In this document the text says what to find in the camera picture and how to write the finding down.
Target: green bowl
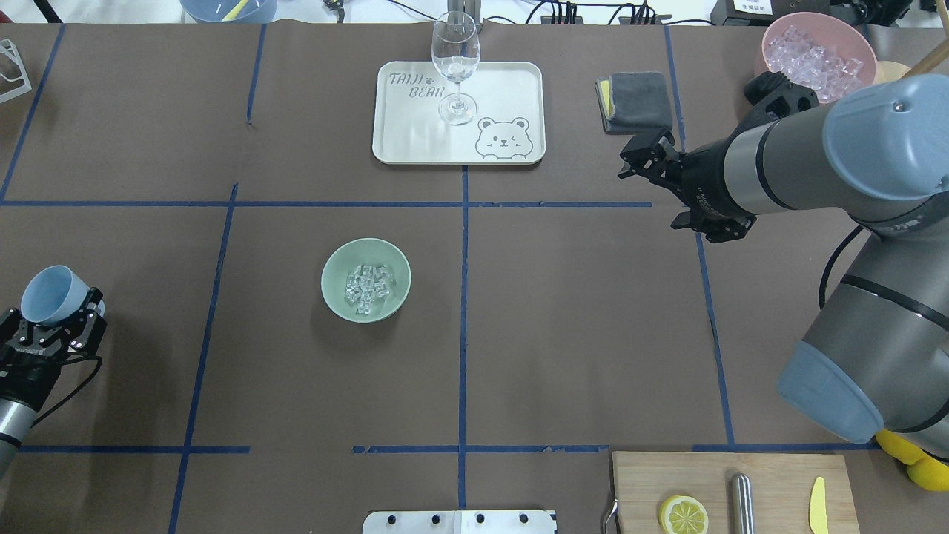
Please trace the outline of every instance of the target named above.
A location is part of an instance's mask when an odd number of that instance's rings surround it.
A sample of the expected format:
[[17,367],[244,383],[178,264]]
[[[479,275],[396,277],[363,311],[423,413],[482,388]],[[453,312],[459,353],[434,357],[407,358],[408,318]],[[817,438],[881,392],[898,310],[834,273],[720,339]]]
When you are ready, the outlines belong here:
[[[392,283],[389,295],[379,303],[374,303],[373,311],[369,315],[357,315],[356,305],[346,302],[346,276],[363,264],[380,266],[385,265],[392,274]],[[349,241],[336,249],[323,268],[320,277],[320,290],[326,306],[334,314],[354,323],[371,323],[381,321],[394,314],[405,302],[412,286],[412,269],[409,260],[405,258],[399,248],[382,239],[362,238]]]

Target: sticker label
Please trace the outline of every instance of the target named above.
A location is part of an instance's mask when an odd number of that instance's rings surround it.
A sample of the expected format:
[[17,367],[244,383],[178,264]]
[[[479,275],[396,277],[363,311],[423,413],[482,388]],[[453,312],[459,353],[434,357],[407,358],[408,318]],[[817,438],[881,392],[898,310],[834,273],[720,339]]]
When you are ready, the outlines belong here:
[[773,15],[771,0],[734,0],[735,10],[756,15]]

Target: yellow knife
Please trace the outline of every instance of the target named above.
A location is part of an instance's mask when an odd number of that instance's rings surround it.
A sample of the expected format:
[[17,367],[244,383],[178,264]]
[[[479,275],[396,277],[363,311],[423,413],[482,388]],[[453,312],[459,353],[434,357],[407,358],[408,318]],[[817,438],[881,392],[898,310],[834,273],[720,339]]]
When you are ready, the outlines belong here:
[[824,491],[824,477],[814,479],[810,490],[810,530],[814,534],[828,534],[828,504]]

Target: gray robotic arm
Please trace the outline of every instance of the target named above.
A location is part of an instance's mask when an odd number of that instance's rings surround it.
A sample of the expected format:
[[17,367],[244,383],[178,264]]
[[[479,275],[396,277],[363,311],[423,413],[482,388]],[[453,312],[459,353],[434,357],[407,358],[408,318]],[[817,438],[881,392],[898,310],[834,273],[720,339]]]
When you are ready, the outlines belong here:
[[690,208],[673,227],[711,242],[743,238],[758,215],[831,206],[870,230],[778,390],[848,441],[890,429],[946,461],[949,77],[872,86],[819,107],[786,81],[772,95],[755,105],[757,119],[692,152],[675,152],[669,132],[634,137],[620,176],[672,191]]

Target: yellow object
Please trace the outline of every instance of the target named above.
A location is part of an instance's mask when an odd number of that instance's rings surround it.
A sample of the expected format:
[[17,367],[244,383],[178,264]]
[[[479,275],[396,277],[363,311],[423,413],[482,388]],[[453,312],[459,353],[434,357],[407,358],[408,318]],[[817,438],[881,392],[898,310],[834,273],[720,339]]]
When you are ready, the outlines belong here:
[[902,63],[894,61],[878,61],[877,75],[873,79],[874,84],[884,84],[886,82],[896,82],[909,71],[909,67]]
[[828,534],[828,504],[824,477],[815,478],[814,487],[810,490],[808,522],[814,534]]
[[600,81],[600,98],[603,100],[603,109],[606,117],[613,116],[613,99],[609,96],[609,79]]
[[673,495],[660,506],[659,524],[666,534],[705,534],[709,529],[709,514],[696,499]]
[[250,0],[240,0],[240,2],[237,2],[237,5],[234,6],[234,9],[228,11],[228,14],[224,15],[224,18],[222,18],[221,21],[230,22],[234,20],[235,18],[237,18],[237,15],[239,15],[240,12],[244,9],[244,6],[247,6],[247,3],[249,1]]
[[877,443],[887,454],[906,464],[906,474],[917,486],[929,491],[949,491],[949,466],[889,430],[877,433]]

